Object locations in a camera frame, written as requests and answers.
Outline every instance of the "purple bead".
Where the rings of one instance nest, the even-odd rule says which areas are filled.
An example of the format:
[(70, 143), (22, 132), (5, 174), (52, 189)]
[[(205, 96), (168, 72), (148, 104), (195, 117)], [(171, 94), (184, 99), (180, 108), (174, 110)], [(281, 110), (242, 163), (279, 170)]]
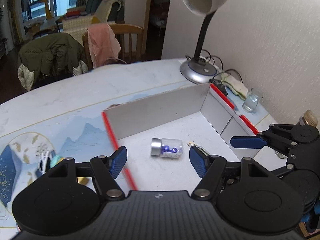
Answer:
[(169, 149), (170, 149), (170, 147), (169, 147), (168, 145), (165, 145), (165, 146), (162, 147), (162, 150), (163, 150), (163, 151), (167, 151), (167, 150), (169, 150)]

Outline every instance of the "red cloth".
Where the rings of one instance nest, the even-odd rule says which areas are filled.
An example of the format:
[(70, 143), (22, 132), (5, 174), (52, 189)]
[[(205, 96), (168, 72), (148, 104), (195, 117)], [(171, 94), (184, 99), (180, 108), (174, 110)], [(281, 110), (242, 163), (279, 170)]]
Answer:
[(108, 24), (91, 24), (88, 27), (88, 43), (93, 68), (111, 64), (118, 59), (121, 47)]

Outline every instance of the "clothing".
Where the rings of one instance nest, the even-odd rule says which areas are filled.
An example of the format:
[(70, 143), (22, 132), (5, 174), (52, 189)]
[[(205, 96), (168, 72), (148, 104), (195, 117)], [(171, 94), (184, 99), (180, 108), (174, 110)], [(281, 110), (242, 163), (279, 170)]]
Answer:
[(88, 45), (93, 68), (114, 62), (121, 50), (115, 34), (106, 23), (88, 27)]
[(18, 78), (27, 91), (46, 76), (88, 72), (83, 47), (67, 33), (50, 34), (24, 45), (18, 66)]

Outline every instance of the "glass beaker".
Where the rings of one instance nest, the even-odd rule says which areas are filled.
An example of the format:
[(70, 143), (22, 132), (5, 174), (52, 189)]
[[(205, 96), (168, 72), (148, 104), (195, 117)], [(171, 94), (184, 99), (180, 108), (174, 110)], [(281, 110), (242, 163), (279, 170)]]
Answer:
[(263, 94), (256, 88), (252, 88), (245, 99), (242, 108), (248, 113), (252, 113), (256, 109), (258, 103), (263, 98)]

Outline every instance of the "cardboard box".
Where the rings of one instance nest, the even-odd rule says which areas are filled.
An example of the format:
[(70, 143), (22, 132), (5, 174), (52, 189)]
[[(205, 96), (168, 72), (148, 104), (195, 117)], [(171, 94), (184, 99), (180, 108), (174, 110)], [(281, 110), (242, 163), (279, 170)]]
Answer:
[[(200, 179), (189, 161), (188, 142), (194, 141), (210, 155), (228, 161), (253, 157), (257, 149), (235, 149), (232, 136), (255, 135), (246, 118), (235, 114), (232, 104), (210, 84), (138, 99), (105, 110), (109, 137), (127, 147), (131, 173), (139, 190), (188, 190)], [(183, 141), (179, 159), (150, 156), (152, 138)]]

